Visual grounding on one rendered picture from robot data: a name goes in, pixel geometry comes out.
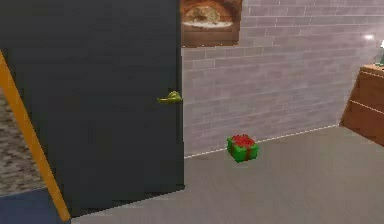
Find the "green gift box red bow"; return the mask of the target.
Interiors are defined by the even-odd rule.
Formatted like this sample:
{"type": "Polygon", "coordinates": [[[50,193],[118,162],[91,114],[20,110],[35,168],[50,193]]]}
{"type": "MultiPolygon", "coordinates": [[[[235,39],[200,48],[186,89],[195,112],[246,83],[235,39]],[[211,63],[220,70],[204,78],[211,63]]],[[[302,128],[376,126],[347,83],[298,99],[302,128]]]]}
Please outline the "green gift box red bow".
{"type": "Polygon", "coordinates": [[[227,139],[227,151],[237,163],[256,159],[259,146],[247,134],[234,135],[227,139]]]}

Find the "dark grey room door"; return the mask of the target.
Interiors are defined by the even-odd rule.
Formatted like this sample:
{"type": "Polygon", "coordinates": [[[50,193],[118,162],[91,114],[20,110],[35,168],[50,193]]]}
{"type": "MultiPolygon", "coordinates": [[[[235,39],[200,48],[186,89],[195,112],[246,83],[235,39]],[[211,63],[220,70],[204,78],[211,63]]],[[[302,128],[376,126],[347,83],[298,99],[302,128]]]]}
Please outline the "dark grey room door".
{"type": "Polygon", "coordinates": [[[0,51],[71,218],[183,188],[180,0],[0,0],[0,51]]]}

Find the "brown wooden chest of drawers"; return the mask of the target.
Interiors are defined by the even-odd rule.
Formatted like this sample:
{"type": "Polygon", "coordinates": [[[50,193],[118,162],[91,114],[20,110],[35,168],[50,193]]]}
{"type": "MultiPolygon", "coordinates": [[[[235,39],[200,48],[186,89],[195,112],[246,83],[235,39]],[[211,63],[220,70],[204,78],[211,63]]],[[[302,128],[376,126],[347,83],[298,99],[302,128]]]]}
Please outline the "brown wooden chest of drawers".
{"type": "Polygon", "coordinates": [[[384,147],[384,67],[360,68],[339,125],[384,147]]]}

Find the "green table lamp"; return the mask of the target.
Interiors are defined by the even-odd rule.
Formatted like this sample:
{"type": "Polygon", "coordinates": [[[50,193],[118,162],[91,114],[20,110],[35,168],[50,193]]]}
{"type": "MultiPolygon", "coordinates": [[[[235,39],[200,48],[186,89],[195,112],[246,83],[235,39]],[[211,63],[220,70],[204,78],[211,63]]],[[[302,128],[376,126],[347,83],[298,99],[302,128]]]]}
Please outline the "green table lamp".
{"type": "Polygon", "coordinates": [[[384,40],[381,42],[378,53],[375,56],[375,65],[384,67],[384,40]]]}

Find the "brown framed wall picture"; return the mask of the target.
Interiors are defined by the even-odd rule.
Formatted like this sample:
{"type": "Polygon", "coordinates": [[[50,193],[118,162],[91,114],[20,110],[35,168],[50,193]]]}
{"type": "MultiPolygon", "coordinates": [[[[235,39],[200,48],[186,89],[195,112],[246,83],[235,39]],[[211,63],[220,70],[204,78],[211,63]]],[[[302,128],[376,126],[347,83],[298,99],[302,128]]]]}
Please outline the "brown framed wall picture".
{"type": "Polygon", "coordinates": [[[242,0],[180,0],[183,48],[239,43],[242,0]]]}

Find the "orange door frame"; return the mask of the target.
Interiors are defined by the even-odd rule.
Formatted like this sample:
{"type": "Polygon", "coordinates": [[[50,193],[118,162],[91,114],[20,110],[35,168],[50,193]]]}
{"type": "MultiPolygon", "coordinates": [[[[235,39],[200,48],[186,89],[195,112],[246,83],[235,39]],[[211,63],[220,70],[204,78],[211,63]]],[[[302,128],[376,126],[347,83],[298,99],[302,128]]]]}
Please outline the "orange door frame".
{"type": "Polygon", "coordinates": [[[3,53],[0,51],[0,87],[8,101],[12,113],[16,119],[20,131],[23,135],[26,145],[31,152],[38,171],[47,187],[49,195],[53,200],[53,204],[58,212],[60,219],[66,222],[71,219],[70,212],[58,187],[57,181],[53,175],[49,162],[42,149],[37,134],[33,128],[23,100],[16,87],[15,81],[8,68],[8,64],[3,53]]]}

